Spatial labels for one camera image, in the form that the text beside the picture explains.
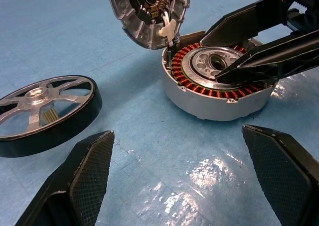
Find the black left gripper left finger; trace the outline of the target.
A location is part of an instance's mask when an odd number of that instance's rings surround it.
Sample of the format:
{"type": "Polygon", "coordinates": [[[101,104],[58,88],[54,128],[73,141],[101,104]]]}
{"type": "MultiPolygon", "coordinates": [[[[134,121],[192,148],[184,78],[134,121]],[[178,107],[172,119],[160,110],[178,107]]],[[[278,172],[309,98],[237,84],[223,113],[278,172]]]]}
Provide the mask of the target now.
{"type": "Polygon", "coordinates": [[[46,179],[18,226],[93,226],[106,193],[115,135],[89,136],[46,179]]]}

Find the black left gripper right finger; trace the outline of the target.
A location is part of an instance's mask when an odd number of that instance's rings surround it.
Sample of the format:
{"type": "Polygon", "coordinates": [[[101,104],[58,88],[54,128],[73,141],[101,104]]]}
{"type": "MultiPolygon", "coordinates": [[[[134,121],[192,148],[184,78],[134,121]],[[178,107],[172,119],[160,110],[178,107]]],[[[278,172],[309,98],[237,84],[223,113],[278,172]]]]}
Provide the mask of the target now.
{"type": "Polygon", "coordinates": [[[319,163],[291,135],[245,124],[259,184],[283,226],[319,224],[319,163]]]}

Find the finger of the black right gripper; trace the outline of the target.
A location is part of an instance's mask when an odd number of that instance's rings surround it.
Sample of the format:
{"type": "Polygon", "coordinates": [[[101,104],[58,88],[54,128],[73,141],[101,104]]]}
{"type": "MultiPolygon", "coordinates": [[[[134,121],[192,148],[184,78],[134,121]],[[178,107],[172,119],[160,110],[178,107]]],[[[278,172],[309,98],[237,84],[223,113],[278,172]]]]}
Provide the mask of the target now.
{"type": "Polygon", "coordinates": [[[319,31],[291,35],[264,44],[240,57],[215,79],[245,85],[277,81],[319,66],[319,31]]]}
{"type": "Polygon", "coordinates": [[[201,46],[231,46],[253,38],[259,32],[287,23],[294,0],[259,0],[224,15],[206,32],[201,46]]]}

